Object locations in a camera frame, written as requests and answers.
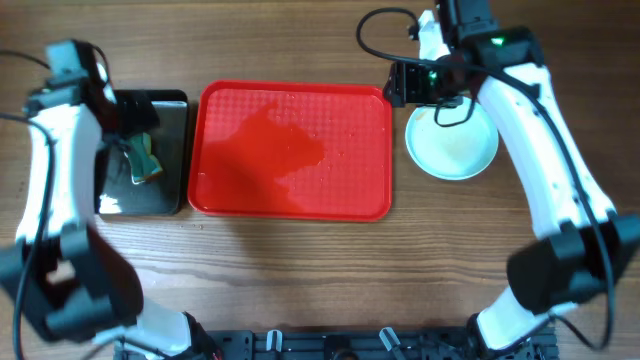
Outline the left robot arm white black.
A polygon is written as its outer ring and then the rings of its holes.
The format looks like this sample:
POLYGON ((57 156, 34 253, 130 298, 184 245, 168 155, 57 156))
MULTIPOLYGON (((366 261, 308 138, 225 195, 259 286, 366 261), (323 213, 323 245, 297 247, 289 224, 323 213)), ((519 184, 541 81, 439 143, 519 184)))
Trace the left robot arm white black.
POLYGON ((143 296, 134 268, 99 234, 100 160, 111 144, 158 124, 154 93, 103 90, 88 80, 50 83, 28 99, 32 158, 15 245, 1 251, 1 286, 22 323, 47 342, 115 342, 146 359, 213 359, 216 343, 186 312, 143 296))

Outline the white plate top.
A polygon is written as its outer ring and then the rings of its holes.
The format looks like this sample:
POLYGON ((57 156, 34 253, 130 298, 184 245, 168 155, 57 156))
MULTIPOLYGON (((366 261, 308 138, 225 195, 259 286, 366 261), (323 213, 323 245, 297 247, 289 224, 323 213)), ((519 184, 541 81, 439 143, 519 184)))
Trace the white plate top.
POLYGON ((405 128, 405 144, 422 171, 460 181, 478 175, 492 163, 499 133, 482 107, 464 97, 453 108, 416 108, 405 128))

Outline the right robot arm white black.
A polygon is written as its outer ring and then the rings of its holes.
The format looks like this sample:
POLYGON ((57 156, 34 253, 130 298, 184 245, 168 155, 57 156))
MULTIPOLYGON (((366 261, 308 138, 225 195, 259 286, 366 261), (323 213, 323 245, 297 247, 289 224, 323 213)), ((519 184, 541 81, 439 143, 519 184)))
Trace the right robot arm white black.
POLYGON ((496 358, 603 297, 606 348, 616 285, 639 247, 639 219, 621 216, 586 166, 563 119, 541 46, 525 27, 503 28, 484 1, 440 1, 412 14, 417 57, 394 55, 384 94, 414 106, 411 159, 443 180, 466 180, 504 146, 528 202, 534 241, 507 261, 508 284, 468 323, 468 353, 496 358))

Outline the red plastic tray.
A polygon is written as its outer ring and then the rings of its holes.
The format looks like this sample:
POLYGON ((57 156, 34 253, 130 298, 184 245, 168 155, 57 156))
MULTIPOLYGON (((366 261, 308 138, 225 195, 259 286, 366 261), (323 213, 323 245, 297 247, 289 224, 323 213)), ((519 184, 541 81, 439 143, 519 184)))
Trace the red plastic tray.
POLYGON ((391 106, 371 85, 215 81, 187 198, 210 216, 378 221, 392 204, 391 106))

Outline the black mounting rail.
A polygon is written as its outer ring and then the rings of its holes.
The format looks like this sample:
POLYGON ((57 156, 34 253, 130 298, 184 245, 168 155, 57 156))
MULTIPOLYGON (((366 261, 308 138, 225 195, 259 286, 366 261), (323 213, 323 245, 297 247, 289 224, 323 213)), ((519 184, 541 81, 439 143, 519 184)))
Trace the black mounting rail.
POLYGON ((215 359, 236 360, 454 360, 480 359, 463 327, 420 331, 264 333, 213 331, 215 359))

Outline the green yellow sponge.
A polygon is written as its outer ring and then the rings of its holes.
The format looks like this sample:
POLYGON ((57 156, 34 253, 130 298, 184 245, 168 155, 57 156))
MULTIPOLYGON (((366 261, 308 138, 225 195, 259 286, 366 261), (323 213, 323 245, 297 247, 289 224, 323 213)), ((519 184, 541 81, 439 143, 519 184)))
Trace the green yellow sponge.
POLYGON ((149 181, 164 172, 158 158, 152 153, 152 139, 148 133, 140 133, 128 139, 125 156, 135 185, 149 181))

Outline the black water tray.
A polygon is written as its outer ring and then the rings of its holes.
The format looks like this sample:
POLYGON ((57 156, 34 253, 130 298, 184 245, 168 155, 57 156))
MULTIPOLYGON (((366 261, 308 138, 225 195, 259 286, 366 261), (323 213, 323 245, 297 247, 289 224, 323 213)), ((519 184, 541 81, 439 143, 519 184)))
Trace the black water tray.
POLYGON ((101 152, 97 166, 98 186, 95 210, 100 215, 172 215, 183 198, 185 159, 189 132, 189 103, 181 90, 146 90, 160 123, 146 131, 152 139, 152 153, 164 172, 135 185, 125 156, 126 147, 111 146, 101 152))

